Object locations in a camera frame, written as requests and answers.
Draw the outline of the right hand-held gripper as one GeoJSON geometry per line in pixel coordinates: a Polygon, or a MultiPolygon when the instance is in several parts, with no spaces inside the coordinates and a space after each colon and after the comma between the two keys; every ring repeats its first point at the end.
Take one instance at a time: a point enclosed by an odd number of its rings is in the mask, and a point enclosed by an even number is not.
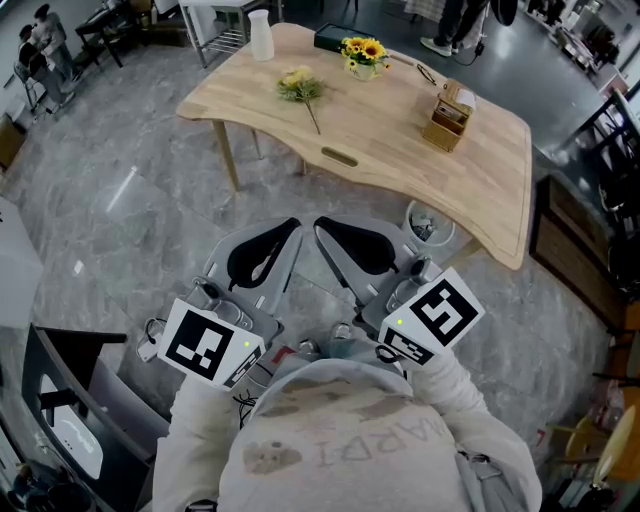
{"type": "Polygon", "coordinates": [[[319,217],[314,229],[340,284],[359,305],[370,301],[356,324],[381,361],[422,370],[434,356],[449,353],[485,315],[454,268],[442,270],[420,256],[399,272],[397,257],[416,255],[406,243],[394,245],[380,232],[328,216],[319,217]]]}

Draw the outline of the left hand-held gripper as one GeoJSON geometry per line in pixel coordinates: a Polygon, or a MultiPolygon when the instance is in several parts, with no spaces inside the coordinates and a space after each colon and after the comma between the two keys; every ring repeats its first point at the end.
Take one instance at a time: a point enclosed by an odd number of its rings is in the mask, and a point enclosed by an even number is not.
{"type": "Polygon", "coordinates": [[[221,239],[205,275],[228,290],[195,278],[188,297],[172,305],[157,357],[213,388],[236,387],[284,331],[271,315],[286,291],[302,238],[300,221],[288,217],[260,221],[221,239]]]}

